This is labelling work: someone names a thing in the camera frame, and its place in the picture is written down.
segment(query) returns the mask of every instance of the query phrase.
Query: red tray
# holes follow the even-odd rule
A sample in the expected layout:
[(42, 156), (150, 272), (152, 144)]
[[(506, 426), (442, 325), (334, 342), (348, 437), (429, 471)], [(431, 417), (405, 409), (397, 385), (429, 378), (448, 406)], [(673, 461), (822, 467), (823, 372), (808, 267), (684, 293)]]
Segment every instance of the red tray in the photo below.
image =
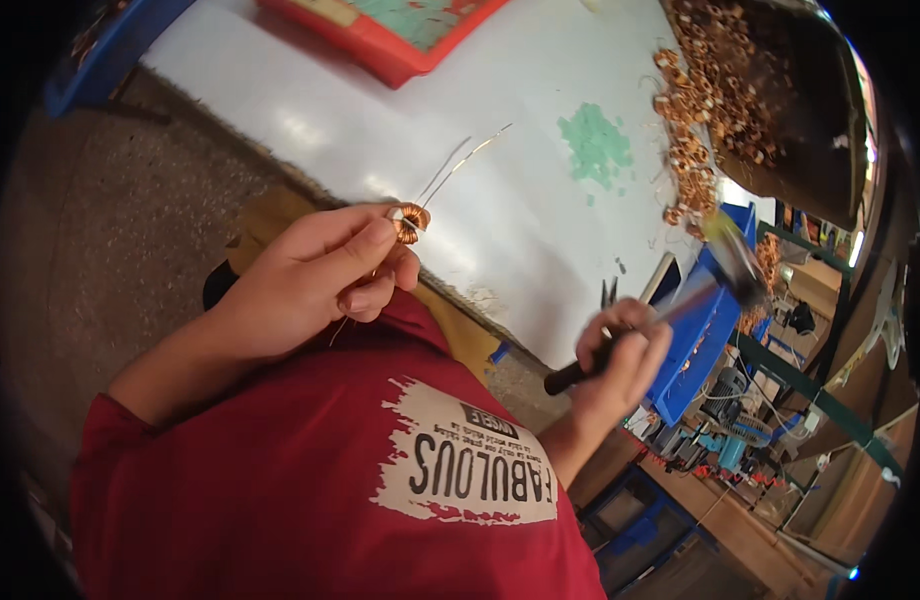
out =
[(432, 71), (507, 0), (453, 0), (450, 11), (457, 15), (462, 15), (462, 10), (468, 10), (470, 5), (476, 8), (425, 53), (342, 0), (256, 0), (256, 3), (302, 23), (334, 46), (345, 49), (396, 90), (409, 78)]

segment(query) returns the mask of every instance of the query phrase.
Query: red t-shirt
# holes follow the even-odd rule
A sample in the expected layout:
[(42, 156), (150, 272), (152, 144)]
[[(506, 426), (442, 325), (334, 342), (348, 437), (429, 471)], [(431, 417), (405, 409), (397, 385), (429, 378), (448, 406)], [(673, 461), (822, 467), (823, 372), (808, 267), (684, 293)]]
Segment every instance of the red t-shirt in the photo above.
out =
[(87, 597), (601, 598), (537, 439), (411, 295), (164, 431), (93, 401), (73, 473)]

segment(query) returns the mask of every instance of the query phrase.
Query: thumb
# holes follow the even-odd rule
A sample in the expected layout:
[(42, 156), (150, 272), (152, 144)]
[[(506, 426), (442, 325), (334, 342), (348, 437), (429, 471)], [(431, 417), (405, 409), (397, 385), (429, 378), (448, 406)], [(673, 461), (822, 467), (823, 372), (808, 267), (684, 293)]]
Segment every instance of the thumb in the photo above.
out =
[(321, 256), (310, 265), (324, 287), (340, 292), (368, 275), (387, 257), (396, 242), (396, 230), (389, 219), (377, 218), (346, 244)]

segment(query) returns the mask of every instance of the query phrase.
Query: white tabletop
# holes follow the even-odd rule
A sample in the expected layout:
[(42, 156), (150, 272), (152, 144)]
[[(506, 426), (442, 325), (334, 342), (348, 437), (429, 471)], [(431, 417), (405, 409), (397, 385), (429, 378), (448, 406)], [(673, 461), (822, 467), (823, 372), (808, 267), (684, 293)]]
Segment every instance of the white tabletop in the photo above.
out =
[[(413, 201), (456, 145), (500, 138), (429, 205), (423, 266), (551, 367), (596, 312), (601, 280), (639, 296), (664, 252), (686, 273), (699, 243), (661, 221), (673, 198), (652, 111), (652, 54), (676, 47), (657, 0), (511, 0), (435, 71), (385, 87), (301, 26), (250, 0), (198, 0), (143, 64), (238, 135), (351, 201)], [(610, 189), (574, 179), (558, 120), (598, 105), (633, 164)], [(658, 187), (666, 182), (659, 191)]]

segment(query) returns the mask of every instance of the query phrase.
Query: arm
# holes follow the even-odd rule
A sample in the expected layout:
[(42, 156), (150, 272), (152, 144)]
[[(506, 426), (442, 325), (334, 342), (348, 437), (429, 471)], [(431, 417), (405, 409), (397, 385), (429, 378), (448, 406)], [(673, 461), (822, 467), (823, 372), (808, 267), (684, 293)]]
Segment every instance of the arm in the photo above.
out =
[(538, 436), (564, 489), (570, 487), (610, 429), (634, 411), (657, 377), (673, 330), (665, 322), (644, 326), (652, 311), (633, 298), (623, 298), (594, 317), (577, 343), (577, 359), (584, 371), (589, 371), (604, 326), (637, 327), (613, 348), (606, 371), (576, 386), (570, 410)]
[(376, 319), (394, 286), (413, 289), (419, 272), (418, 258), (395, 244), (389, 208), (351, 206), (293, 223), (219, 304), (126, 366), (109, 394), (147, 424), (168, 426), (331, 322)]

